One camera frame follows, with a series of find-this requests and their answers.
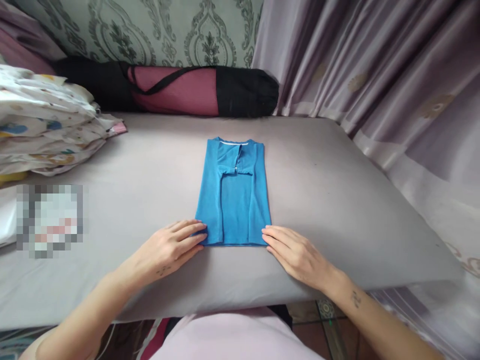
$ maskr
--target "floor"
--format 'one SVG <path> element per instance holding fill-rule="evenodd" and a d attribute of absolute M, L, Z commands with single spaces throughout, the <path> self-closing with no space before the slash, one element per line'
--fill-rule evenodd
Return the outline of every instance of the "floor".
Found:
<path fill-rule="evenodd" d="M 287 304 L 293 332 L 325 360 L 379 360 L 355 325 L 327 298 Z"/>

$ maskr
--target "yoga mat bag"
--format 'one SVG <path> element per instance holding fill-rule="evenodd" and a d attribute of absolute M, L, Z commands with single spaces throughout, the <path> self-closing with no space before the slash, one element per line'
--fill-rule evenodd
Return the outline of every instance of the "yoga mat bag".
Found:
<path fill-rule="evenodd" d="M 258 118 L 277 106 L 279 85 L 260 69 L 129 66 L 134 101 L 151 113 Z"/>
<path fill-rule="evenodd" d="M 103 111 L 258 118 L 271 115 L 279 97 L 277 81 L 260 69 L 135 66 L 80 56 L 52 66 L 86 88 Z"/>

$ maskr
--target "gray mattress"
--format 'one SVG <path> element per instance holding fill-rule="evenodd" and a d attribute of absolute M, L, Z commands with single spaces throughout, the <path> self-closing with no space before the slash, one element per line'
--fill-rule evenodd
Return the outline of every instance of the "gray mattress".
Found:
<path fill-rule="evenodd" d="M 456 279 L 458 261 L 335 123 L 115 114 L 129 132 L 86 163 L 29 183 L 87 190 L 88 234 L 53 259 L 0 249 L 0 328 L 56 324 L 154 231 L 195 216 L 207 139 L 265 144 L 272 222 L 305 235 L 365 289 Z M 318 298 L 264 248 L 206 248 L 127 305 L 119 321 Z"/>

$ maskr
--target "wrist tattoo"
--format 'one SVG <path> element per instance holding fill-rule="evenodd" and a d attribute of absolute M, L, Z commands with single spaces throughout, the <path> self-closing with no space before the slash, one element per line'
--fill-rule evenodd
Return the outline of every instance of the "wrist tattoo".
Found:
<path fill-rule="evenodd" d="M 351 293 L 351 300 L 353 301 L 355 307 L 358 309 L 360 307 L 360 304 L 362 303 L 362 298 L 358 296 L 356 291 L 353 291 Z"/>
<path fill-rule="evenodd" d="M 162 277 L 167 270 L 170 270 L 170 268 L 171 266 L 164 266 L 160 270 L 158 270 L 156 273 L 158 274 L 158 276 Z"/>

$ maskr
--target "sheer curtain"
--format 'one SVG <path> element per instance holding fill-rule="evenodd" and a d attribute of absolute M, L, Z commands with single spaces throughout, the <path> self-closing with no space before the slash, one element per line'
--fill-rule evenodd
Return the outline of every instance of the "sheer curtain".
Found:
<path fill-rule="evenodd" d="M 329 118 L 465 269 L 372 293 L 452 359 L 480 354 L 480 1 L 265 0 L 252 67 L 278 116 Z"/>

